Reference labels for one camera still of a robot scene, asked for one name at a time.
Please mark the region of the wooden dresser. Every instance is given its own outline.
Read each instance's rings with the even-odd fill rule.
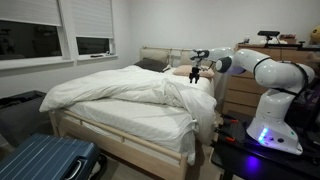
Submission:
[[[267,55],[273,60],[280,60],[281,52],[279,48],[264,48],[263,45],[238,44],[235,50],[251,49]],[[305,63],[308,52],[297,51],[294,48],[282,48],[282,60],[295,63]],[[267,88],[258,85],[250,72],[239,75],[232,75],[228,79],[223,113],[229,110],[241,112],[251,116],[255,115],[256,108],[260,101],[260,96],[267,91]]]

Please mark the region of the white duvet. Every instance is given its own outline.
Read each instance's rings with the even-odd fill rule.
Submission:
[[[144,70],[137,66],[102,71],[55,86],[46,95],[40,111],[101,98],[167,104],[185,108],[196,120],[190,119],[190,122],[196,123],[198,127],[195,134],[197,139],[203,144],[209,144],[216,100],[201,90],[201,85],[179,81],[179,76]],[[189,126],[188,131],[194,131],[192,127],[195,126]]]

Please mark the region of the white robotic arm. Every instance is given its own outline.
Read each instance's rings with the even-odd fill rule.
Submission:
[[[248,49],[241,49],[232,55],[230,52],[208,52],[205,54],[207,58],[198,59],[193,68],[201,66],[202,60],[210,60],[216,62],[216,70],[220,73],[240,74],[247,70],[254,74],[258,84],[271,88],[261,96],[247,133],[265,147],[300,155],[303,150],[298,136],[284,122],[284,118],[294,98],[313,80],[314,71],[303,64],[276,62],[265,54]]]
[[[195,78],[195,83],[197,84],[197,82],[199,80],[199,71],[207,70],[207,69],[201,67],[201,63],[203,61],[211,61],[213,64],[213,63],[217,62],[219,59],[229,58],[233,54],[234,54],[233,49],[231,49],[229,47],[221,47],[221,48],[215,48],[215,49],[210,49],[210,50],[202,50],[202,49],[192,50],[189,54],[189,58],[192,61],[192,72],[189,75],[190,83],[192,83],[192,79]]]

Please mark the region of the black cable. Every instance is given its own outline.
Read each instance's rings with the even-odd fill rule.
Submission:
[[[280,61],[282,61],[282,47],[281,46],[280,46]]]
[[[272,88],[272,89],[278,90],[280,92],[285,92],[287,94],[294,95],[295,96],[294,100],[296,100],[300,96],[300,94],[308,88],[308,86],[309,86],[309,76],[308,76],[307,72],[301,66],[299,66],[299,64],[297,64],[297,63],[294,63],[294,62],[291,62],[291,61],[282,61],[281,63],[292,64],[292,65],[294,65],[296,68],[298,68],[300,70],[300,72],[301,72],[301,74],[303,76],[303,80],[304,80],[303,87],[298,93],[291,92],[291,91],[288,91],[288,90],[283,89],[283,88]]]
[[[211,62],[211,64],[210,64],[210,66],[209,66],[208,70],[212,67],[213,63],[215,63],[215,62],[213,62],[213,61]]]
[[[261,64],[263,61],[268,60],[268,59],[271,59],[271,58],[270,58],[270,57],[266,57],[266,58],[264,58],[264,59],[261,59],[261,60],[254,66],[254,68],[253,68],[253,76],[254,76],[254,79],[256,79],[256,68],[257,68],[257,66],[258,66],[259,64]]]

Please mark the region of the window blind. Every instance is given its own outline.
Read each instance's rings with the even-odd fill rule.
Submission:
[[[0,20],[61,26],[57,0],[0,0]]]
[[[77,37],[113,38],[111,0],[72,0]]]

